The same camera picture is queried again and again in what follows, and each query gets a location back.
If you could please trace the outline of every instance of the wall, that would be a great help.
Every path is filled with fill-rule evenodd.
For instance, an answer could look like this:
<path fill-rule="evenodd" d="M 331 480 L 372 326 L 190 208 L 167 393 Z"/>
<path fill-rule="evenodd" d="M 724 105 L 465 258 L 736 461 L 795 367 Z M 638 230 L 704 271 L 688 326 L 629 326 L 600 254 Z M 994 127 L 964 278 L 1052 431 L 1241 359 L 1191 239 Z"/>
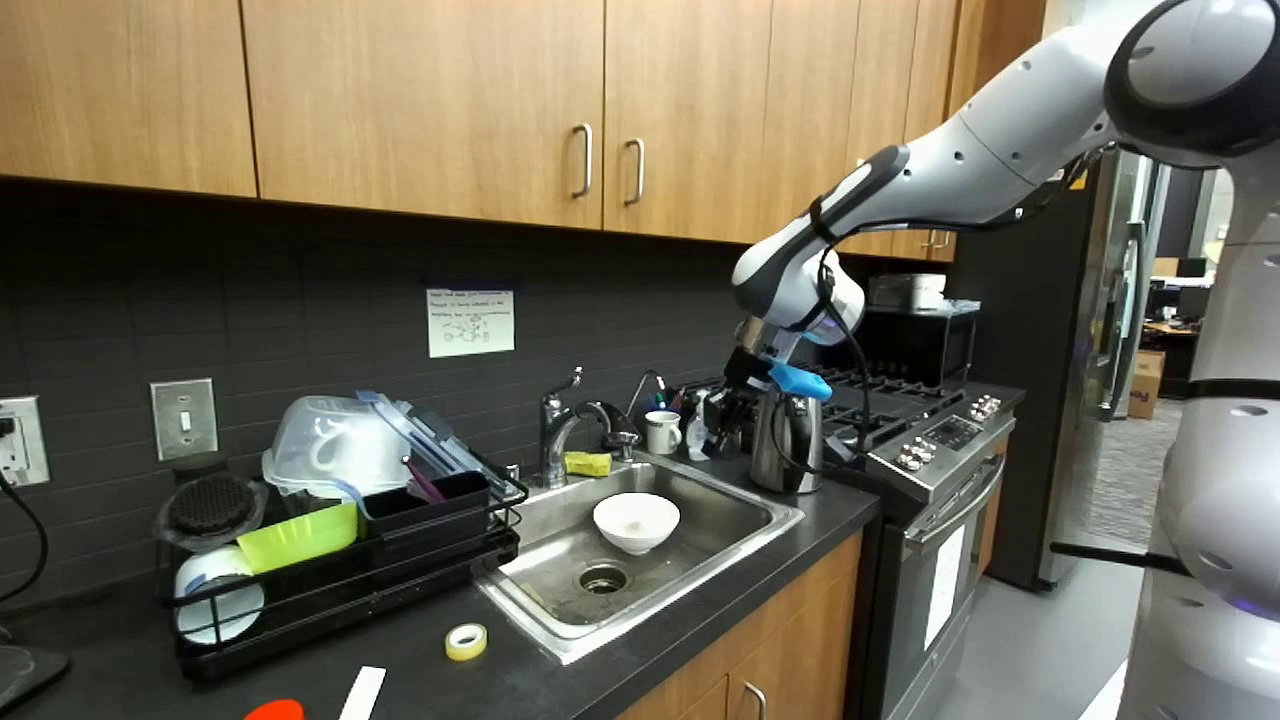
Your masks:
<path fill-rule="evenodd" d="M 147 386 L 211 377 L 221 444 L 254 473 L 296 397 L 385 388 L 441 413 L 484 455 L 535 461 L 535 409 L 570 365 L 622 406 L 653 365 L 706 381 L 733 350 L 733 246 L 268 208 L 0 183 L 0 397 L 35 393 L 53 485 L 22 501 L 53 532 L 14 604 L 153 570 Z M 424 284 L 514 288 L 514 353 L 429 359 Z M 33 566 L 0 497 L 0 591 Z"/>

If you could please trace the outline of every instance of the refrigerator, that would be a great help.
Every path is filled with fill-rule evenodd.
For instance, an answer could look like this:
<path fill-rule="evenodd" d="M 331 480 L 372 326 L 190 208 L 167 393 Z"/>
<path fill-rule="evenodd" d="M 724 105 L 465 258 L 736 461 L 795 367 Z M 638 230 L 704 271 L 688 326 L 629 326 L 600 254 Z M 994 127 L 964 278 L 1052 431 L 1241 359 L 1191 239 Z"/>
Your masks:
<path fill-rule="evenodd" d="M 948 295 L 978 302 L 972 381 L 1022 393 L 1006 444 L 990 575 L 1039 591 L 1066 581 L 1056 541 L 1083 541 L 1098 425 L 1122 415 L 1138 350 L 1152 164 L 1109 157 L 1043 208 L 955 239 Z"/>

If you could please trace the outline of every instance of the wall plate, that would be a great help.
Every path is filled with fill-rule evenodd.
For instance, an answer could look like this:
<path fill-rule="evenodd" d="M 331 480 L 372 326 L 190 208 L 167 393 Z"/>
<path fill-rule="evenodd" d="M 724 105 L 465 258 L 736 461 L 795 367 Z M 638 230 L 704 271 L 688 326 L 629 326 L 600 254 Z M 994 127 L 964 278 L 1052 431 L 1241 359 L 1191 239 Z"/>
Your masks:
<path fill-rule="evenodd" d="M 153 386 L 155 461 L 211 455 L 216 409 L 211 381 L 165 381 Z"/>
<path fill-rule="evenodd" d="M 14 490 L 47 485 L 35 397 L 3 397 L 0 415 L 12 421 L 12 431 L 0 436 L 0 478 L 9 478 Z"/>

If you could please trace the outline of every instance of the oven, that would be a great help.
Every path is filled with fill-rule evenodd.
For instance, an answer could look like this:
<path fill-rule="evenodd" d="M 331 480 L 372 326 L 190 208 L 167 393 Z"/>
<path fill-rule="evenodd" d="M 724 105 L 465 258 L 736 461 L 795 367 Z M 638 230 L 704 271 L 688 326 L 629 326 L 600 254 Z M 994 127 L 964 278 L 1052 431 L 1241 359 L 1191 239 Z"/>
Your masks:
<path fill-rule="evenodd" d="M 1004 461 L 978 461 L 958 478 L 964 493 L 919 523 L 879 523 L 875 566 L 864 570 L 864 675 L 861 718 L 908 720 L 944 670 L 948 639 L 977 596 L 978 520 L 994 501 Z"/>
<path fill-rule="evenodd" d="M 839 425 L 856 409 L 837 393 L 822 478 L 879 497 L 864 538 L 848 707 L 864 720 L 908 720 L 955 659 L 978 585 L 983 513 L 1001 497 L 1017 429 L 1006 400 L 983 388 L 919 388 L 879 381 L 875 425 Z"/>

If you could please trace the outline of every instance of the gray countertop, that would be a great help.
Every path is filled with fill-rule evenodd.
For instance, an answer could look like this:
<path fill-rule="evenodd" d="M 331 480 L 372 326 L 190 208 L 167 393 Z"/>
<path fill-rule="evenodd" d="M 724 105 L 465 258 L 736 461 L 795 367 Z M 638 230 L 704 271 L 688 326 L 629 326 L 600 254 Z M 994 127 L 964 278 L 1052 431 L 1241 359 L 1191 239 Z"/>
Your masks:
<path fill-rule="evenodd" d="M 237 675 L 197 685 L 175 664 L 155 581 L 110 585 L 12 621 L 26 643 L 73 656 L 73 672 L 12 707 L 12 720 L 229 720 L 276 697 L 299 700 L 310 720 L 331 720 L 361 664 L 386 670 L 376 720 L 617 718 L 875 517 L 867 493 L 828 480 L 787 505 L 805 507 L 792 532 L 570 670 L 558 670 L 465 585 Z M 442 659 L 441 643 L 455 625 L 488 627 L 488 654 L 477 664 Z"/>

